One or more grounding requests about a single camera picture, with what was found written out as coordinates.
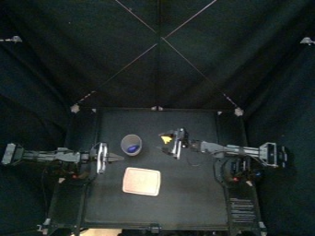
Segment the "cardboard square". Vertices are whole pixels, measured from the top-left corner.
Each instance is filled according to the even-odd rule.
[[[160,191],[161,173],[159,171],[128,167],[123,177],[123,192],[156,196]]]

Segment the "black table surface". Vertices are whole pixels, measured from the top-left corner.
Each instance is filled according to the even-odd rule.
[[[125,160],[107,165],[104,175],[99,175],[88,188],[84,224],[123,229],[149,224],[172,230],[227,228],[226,197],[214,178],[212,157],[183,149],[181,159],[175,160],[159,149],[164,145],[159,134],[180,127],[185,128],[191,139],[216,143],[220,129],[215,117],[216,112],[101,112],[93,141],[105,142],[109,152],[125,157]],[[120,149],[120,140],[128,134],[139,135],[143,140],[141,151],[133,157]],[[80,132],[76,136],[84,140]],[[81,142],[71,140],[75,146]],[[128,167],[161,173],[157,196],[121,191]]]

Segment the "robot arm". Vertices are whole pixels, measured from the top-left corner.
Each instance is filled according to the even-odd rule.
[[[160,134],[160,137],[165,144],[173,140],[173,148],[163,147],[163,152],[175,159],[180,159],[181,148],[191,148],[196,152],[214,155],[218,159],[224,158],[226,155],[247,156],[255,159],[266,167],[286,167],[286,149],[284,147],[278,146],[276,143],[266,143],[259,148],[234,145],[227,145],[224,147],[206,141],[189,140],[184,128],[180,128],[176,131],[168,131]]]
[[[71,165],[71,171],[80,169],[80,165],[96,162],[96,173],[103,174],[105,163],[124,160],[124,158],[108,152],[105,143],[100,143],[88,152],[73,152],[65,147],[59,147],[56,151],[29,151],[19,144],[8,144],[1,164],[17,165],[21,161],[52,162],[59,161]]]

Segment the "black tent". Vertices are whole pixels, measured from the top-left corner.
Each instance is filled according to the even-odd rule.
[[[9,142],[71,143],[92,109],[240,108],[248,145],[276,142],[294,157],[259,185],[267,229],[314,235],[315,45],[300,43],[314,12],[312,0],[1,1],[1,155]],[[41,176],[1,167],[1,235],[43,222]]]

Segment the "small cup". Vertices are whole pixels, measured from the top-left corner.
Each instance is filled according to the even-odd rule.
[[[128,156],[135,156],[141,150],[141,138],[136,135],[127,135],[121,139],[121,150]]]

